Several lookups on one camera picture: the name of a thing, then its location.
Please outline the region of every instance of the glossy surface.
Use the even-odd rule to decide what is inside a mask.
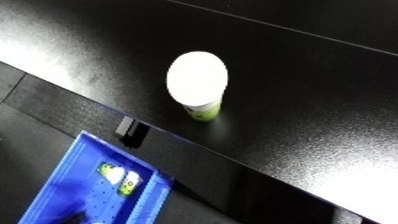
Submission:
[[[10,94],[23,75],[24,72],[0,63],[0,102]]]
[[[396,56],[170,2],[0,6],[0,60],[365,217],[398,222]],[[230,74],[222,113],[208,124],[190,120],[165,86],[168,66],[192,50],[215,53]]]
[[[72,142],[61,131],[0,104],[0,195],[5,202],[0,204],[1,223],[18,222]],[[171,220],[237,223],[176,189],[155,223]]]
[[[5,103],[70,136],[89,130],[123,148],[114,135],[121,114],[36,77],[25,76]],[[179,192],[172,194],[176,199],[166,202],[173,206],[162,211],[166,220],[229,220],[212,209],[243,223],[324,224],[332,219],[332,205],[169,133],[151,129],[139,149],[126,150],[179,181],[173,188]],[[179,200],[180,193],[191,198]],[[209,214],[200,218],[205,211]]]
[[[271,26],[398,53],[395,0],[170,0]]]

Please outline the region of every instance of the green object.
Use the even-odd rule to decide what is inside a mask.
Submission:
[[[141,182],[142,180],[137,173],[129,171],[120,185],[118,193],[125,197],[130,196]]]
[[[189,107],[185,107],[185,109],[193,119],[206,122],[213,120],[218,115],[221,109],[221,103],[205,111],[194,111]]]
[[[114,166],[109,163],[101,163],[98,167],[98,172],[113,185],[119,183],[125,174],[123,167]]]
[[[98,167],[98,172],[99,172],[102,176],[106,177],[106,176],[111,172],[111,170],[112,170],[113,168],[115,168],[115,166],[112,165],[112,164],[109,164],[109,163],[101,163],[100,166]]]

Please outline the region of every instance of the blue tray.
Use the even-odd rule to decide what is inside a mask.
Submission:
[[[97,170],[104,162],[136,172],[142,183],[129,197],[118,194],[119,185]],[[172,184],[155,167],[83,131],[19,223],[58,224],[81,212],[81,223],[153,223]]]

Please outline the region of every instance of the cup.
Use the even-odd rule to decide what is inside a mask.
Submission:
[[[220,112],[228,71],[214,54],[194,51],[179,56],[167,72],[170,95],[198,121],[210,121]]]

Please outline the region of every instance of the cup lid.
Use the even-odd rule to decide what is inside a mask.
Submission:
[[[187,106],[201,106],[222,97],[228,71],[214,54],[194,51],[179,56],[167,73],[170,95]]]

